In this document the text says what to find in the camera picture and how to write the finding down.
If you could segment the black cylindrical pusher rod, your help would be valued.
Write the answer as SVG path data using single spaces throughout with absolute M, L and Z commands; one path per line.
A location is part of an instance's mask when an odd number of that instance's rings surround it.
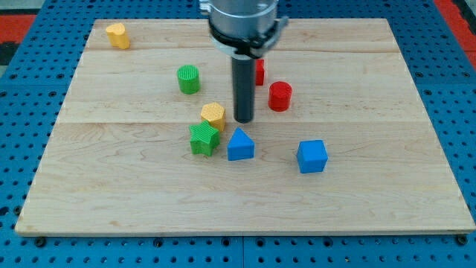
M 255 60 L 231 60 L 234 119 L 246 124 L 254 118 Z

